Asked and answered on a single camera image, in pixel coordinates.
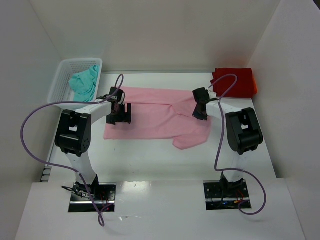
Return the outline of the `pink polo shirt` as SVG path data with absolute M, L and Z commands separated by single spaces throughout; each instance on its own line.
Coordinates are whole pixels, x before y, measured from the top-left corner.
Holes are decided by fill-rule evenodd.
M 131 104 L 131 123 L 106 124 L 105 140 L 172 139 L 173 146 L 186 150 L 207 142 L 209 120 L 193 117 L 196 101 L 190 90 L 123 87 Z

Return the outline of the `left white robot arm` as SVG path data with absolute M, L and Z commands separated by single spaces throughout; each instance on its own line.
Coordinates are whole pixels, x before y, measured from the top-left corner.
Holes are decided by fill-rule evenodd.
M 97 104 L 78 110 L 63 110 L 55 136 L 55 145 L 67 156 L 76 170 L 76 181 L 72 191 L 85 192 L 93 198 L 101 189 L 98 175 L 92 168 L 88 150 L 91 145 L 92 124 L 106 117 L 108 125 L 132 122 L 131 104 L 124 103 L 125 92 L 112 87 L 109 94 L 99 97 Z

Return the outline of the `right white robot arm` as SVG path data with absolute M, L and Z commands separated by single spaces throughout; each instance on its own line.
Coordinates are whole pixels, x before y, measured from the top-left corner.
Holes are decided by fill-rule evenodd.
M 221 120 L 221 137 L 214 161 L 214 170 L 221 173 L 219 183 L 222 192 L 227 195 L 234 193 L 244 182 L 244 175 L 249 175 L 257 181 L 263 196 L 266 190 L 256 176 L 246 170 L 248 155 L 257 150 L 263 143 L 263 133 L 253 108 L 236 108 L 222 103 L 221 97 L 211 96 L 204 87 L 192 91 L 196 107 L 193 117 L 198 120 L 208 120 L 214 117 Z M 229 148 L 234 153 L 233 163 L 230 167 L 218 168 L 224 137 Z

